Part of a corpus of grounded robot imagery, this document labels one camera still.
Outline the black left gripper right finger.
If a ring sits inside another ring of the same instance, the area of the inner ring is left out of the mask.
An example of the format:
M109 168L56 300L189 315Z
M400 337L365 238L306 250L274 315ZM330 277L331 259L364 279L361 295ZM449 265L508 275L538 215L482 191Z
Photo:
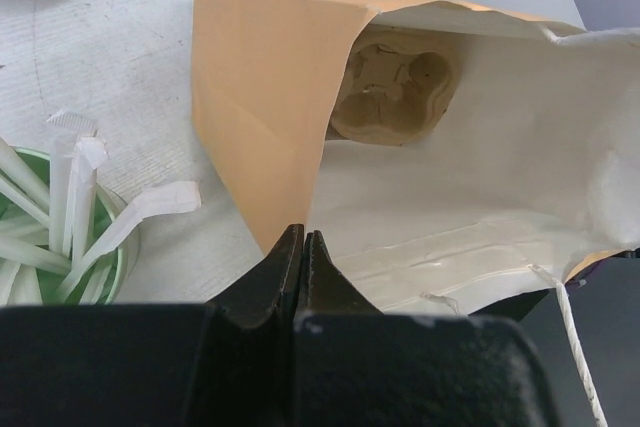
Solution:
M294 320L298 426L556 426L532 344L511 320L384 314L305 242Z

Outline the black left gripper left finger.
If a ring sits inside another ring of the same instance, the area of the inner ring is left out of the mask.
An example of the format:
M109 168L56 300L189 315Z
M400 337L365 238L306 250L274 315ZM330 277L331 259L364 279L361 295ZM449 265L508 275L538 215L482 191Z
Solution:
M304 229L205 303L6 307L5 426L287 426Z

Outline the brown paper bag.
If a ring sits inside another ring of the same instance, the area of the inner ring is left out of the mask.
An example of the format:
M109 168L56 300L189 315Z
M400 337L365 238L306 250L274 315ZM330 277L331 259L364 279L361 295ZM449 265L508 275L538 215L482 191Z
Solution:
M367 28L440 34L461 78L423 139L329 127ZM552 289L598 425L607 420L566 282L639 245L639 32L453 0L194 0L196 133L264 257L304 229L379 312L484 316Z

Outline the brown pulp cup carrier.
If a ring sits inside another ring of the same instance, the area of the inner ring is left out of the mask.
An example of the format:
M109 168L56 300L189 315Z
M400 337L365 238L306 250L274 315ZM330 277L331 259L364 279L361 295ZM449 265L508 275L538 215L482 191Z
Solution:
M349 53L329 127L359 143L416 142L444 116L460 78L456 48L442 35L367 28Z

